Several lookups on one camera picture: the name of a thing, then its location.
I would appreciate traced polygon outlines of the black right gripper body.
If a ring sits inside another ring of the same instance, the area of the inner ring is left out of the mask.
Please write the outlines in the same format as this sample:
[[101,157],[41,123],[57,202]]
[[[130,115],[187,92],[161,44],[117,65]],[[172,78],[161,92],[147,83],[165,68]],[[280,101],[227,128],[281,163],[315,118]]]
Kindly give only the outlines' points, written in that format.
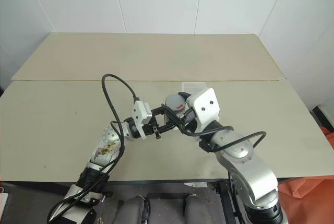
[[196,113],[195,113],[195,110],[193,108],[189,108],[183,118],[182,118],[182,122],[184,124],[184,128],[187,130],[187,131],[190,131],[190,132],[194,132],[197,128],[197,121],[196,121]]

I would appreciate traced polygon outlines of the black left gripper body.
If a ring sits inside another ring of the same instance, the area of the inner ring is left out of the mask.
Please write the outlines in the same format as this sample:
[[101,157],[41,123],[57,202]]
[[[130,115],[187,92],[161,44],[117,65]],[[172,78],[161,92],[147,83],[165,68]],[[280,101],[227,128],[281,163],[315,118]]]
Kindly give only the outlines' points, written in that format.
[[142,129],[144,131],[144,134],[146,136],[148,135],[155,135],[156,139],[160,139],[160,133],[159,133],[159,124],[156,120],[156,117],[153,115],[150,121],[147,124],[144,124]]

